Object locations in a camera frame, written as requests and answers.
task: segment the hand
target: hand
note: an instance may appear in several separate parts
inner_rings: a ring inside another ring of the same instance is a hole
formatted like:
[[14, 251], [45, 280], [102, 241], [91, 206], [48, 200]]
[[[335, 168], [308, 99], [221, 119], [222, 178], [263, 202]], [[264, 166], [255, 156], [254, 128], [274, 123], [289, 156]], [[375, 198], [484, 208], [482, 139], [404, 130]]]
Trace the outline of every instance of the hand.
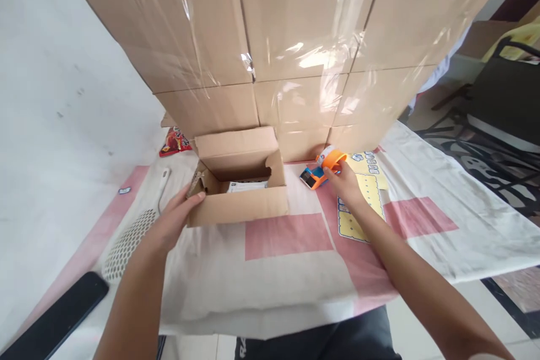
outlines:
[[186, 194], [190, 189], [188, 183], [167, 203], [161, 216], [152, 225], [148, 233], [141, 241], [152, 248], [164, 250], [168, 253], [176, 246], [180, 233], [186, 226], [186, 219], [190, 211], [200, 204], [206, 194], [200, 192], [186, 200]]
[[347, 207], [353, 207], [363, 203], [367, 204], [366, 199], [362, 196], [358, 187], [358, 180], [353, 169], [344, 160], [340, 161], [339, 165], [341, 168], [340, 174], [335, 174], [328, 168], [324, 168], [325, 175], [328, 181], [330, 181], [335, 193], [345, 202]]

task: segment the red snack bag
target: red snack bag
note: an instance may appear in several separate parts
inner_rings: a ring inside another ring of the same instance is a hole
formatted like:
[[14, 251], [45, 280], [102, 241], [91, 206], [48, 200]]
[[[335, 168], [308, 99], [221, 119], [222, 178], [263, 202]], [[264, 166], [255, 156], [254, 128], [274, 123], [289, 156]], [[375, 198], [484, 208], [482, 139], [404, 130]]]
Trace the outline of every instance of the red snack bag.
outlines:
[[191, 150], [190, 142], [180, 132], [178, 127], [169, 128], [167, 137], [165, 139], [165, 145], [159, 151], [160, 158], [165, 156], [174, 155], [178, 152], [184, 152], [184, 150]]

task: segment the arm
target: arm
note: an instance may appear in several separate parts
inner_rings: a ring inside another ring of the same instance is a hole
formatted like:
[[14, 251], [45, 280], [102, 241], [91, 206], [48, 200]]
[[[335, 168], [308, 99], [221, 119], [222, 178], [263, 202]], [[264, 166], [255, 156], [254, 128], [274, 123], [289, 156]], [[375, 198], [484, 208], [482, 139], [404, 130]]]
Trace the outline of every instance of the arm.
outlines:
[[341, 175], [326, 169], [325, 174], [362, 226], [392, 284], [446, 359], [463, 360], [487, 353], [513, 360], [467, 300], [371, 209], [347, 163], [342, 163]]
[[187, 214], [205, 197], [199, 193], [186, 200], [188, 187], [170, 200], [129, 259], [94, 360], [156, 358], [167, 253], [176, 246]]

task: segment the pink pattern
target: pink pattern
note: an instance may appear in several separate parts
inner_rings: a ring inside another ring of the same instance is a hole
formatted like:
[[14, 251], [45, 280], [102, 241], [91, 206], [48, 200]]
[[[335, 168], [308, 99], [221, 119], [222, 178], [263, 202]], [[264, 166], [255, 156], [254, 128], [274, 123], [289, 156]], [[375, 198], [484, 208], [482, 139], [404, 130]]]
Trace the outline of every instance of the pink pattern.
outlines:
[[317, 197], [336, 250], [343, 258], [353, 285], [358, 291], [354, 314], [359, 315], [380, 307], [396, 297], [397, 292], [371, 245], [339, 235], [338, 200], [332, 188], [328, 185], [319, 187]]
[[30, 315], [28, 315], [28, 318], [19, 328], [17, 335], [22, 334], [28, 329], [75, 281], [96, 264], [103, 250], [107, 247], [110, 237], [116, 228], [118, 228], [118, 225], [135, 200], [149, 168], [150, 166], [135, 167], [128, 179], [120, 186], [120, 188], [131, 187], [131, 191], [126, 194], [116, 194], [88, 235], [86, 235], [81, 245], [77, 248], [75, 254], [64, 266]]
[[246, 260], [332, 249], [321, 213], [246, 222]]
[[429, 197], [392, 201], [383, 209], [386, 221], [404, 239], [458, 229]]

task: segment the yellow paper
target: yellow paper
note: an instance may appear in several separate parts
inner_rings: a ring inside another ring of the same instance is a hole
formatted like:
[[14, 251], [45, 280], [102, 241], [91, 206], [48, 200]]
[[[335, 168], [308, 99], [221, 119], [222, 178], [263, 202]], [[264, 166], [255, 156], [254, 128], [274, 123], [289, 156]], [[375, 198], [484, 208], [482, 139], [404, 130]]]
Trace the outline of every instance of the yellow paper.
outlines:
[[381, 170], [377, 157], [372, 151], [347, 155], [347, 163], [355, 173], [372, 174], [376, 177], [379, 189], [388, 190], [388, 182]]
[[[384, 219], [383, 204], [377, 182], [378, 177], [373, 174], [357, 173], [356, 179], [366, 201]], [[339, 197], [337, 198], [337, 215], [337, 226], [341, 236], [361, 242], [369, 242], [364, 231]]]

